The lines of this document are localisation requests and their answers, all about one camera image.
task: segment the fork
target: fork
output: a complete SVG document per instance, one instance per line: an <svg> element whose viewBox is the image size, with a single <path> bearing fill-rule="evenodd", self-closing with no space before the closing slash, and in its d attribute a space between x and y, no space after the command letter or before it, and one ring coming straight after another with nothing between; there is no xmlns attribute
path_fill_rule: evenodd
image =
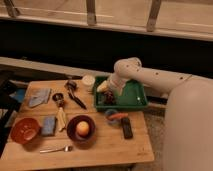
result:
<svg viewBox="0 0 213 171"><path fill-rule="evenodd" d="M40 150L40 153L51 153L51 152L57 152L57 151L64 151L64 152L69 152L73 149L73 146L67 145L63 148L55 148L55 149L45 149L45 150Z"/></svg>

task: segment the food item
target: food item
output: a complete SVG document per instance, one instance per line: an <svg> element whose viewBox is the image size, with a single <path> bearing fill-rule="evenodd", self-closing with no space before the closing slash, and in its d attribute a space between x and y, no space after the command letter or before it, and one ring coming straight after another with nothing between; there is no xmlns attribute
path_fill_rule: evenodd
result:
<svg viewBox="0 0 213 171"><path fill-rule="evenodd" d="M103 81L97 88L98 93L103 93L108 90L107 81Z"/></svg>
<svg viewBox="0 0 213 171"><path fill-rule="evenodd" d="M76 126L76 132L78 135L85 137L88 135L90 130L89 124L86 121L81 121Z"/></svg>
<svg viewBox="0 0 213 171"><path fill-rule="evenodd" d="M107 119L109 120L122 119L127 116L128 116L128 113L116 113L116 114L108 116Z"/></svg>
<svg viewBox="0 0 213 171"><path fill-rule="evenodd" d="M110 105L116 104L115 96L112 91L108 90L104 92L104 96L105 96L105 100L104 100L105 104L110 104Z"/></svg>

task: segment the wooden table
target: wooden table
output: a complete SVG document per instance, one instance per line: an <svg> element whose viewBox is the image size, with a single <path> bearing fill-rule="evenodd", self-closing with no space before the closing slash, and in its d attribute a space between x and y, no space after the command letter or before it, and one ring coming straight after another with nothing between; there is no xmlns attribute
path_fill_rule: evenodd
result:
<svg viewBox="0 0 213 171"><path fill-rule="evenodd" d="M47 115L55 115L58 108L52 100L56 92L64 94L67 102L64 111L71 119L76 115L85 114L92 117L97 127L97 138L89 149L80 149L67 137L66 130L58 132L55 136L37 136L29 144L22 146L8 138L7 144L0 159L0 170L37 170L53 168L72 168L86 166L103 166L114 164L141 163L154 160L152 147L141 111L129 112L134 138L125 140L122 128L115 128L107 124L103 113L97 112L93 107L93 95L86 92L80 80L76 81L78 89L75 94L87 106L87 110L81 109L68 97L64 88L66 80L60 81L36 81L28 86L24 101L15 122L24 117L32 117L42 125L43 118ZM50 100L47 104L41 104L35 108L28 107L30 96L40 88L52 89ZM40 154L39 150L45 148L57 148L73 144L71 152L55 152Z"/></svg>

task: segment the blue object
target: blue object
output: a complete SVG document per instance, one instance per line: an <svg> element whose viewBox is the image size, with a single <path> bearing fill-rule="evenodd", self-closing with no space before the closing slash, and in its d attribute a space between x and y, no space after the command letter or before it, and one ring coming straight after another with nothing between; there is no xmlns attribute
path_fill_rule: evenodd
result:
<svg viewBox="0 0 213 171"><path fill-rule="evenodd" d="M114 120L109 120L109 119L108 119L109 116L114 115L114 114L116 114L116 113L118 113L118 111L117 111L116 109L107 109L107 110L105 111L104 114L105 114L105 117L106 117L106 119L107 119L107 123L108 123L109 125L120 125L121 121L120 121L119 119L114 119Z"/></svg>
<svg viewBox="0 0 213 171"><path fill-rule="evenodd" d="M24 100L25 93L26 89L18 89L13 98L16 99L19 103L22 103Z"/></svg>
<svg viewBox="0 0 213 171"><path fill-rule="evenodd" d="M55 132L55 116L46 116L43 120L43 126L41 129L41 135L53 136Z"/></svg>

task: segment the red object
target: red object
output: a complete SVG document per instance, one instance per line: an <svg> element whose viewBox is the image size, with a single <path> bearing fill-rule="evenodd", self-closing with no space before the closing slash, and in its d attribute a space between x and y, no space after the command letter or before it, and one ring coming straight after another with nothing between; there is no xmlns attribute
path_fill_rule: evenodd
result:
<svg viewBox="0 0 213 171"><path fill-rule="evenodd" d="M115 114L112 114L110 116L107 117L107 119L109 120L114 120L114 119L122 119L124 117L128 117L128 113L115 113Z"/></svg>
<svg viewBox="0 0 213 171"><path fill-rule="evenodd" d="M40 130L37 120L24 118L18 121L11 130L11 138L19 144L26 144L31 141Z"/></svg>

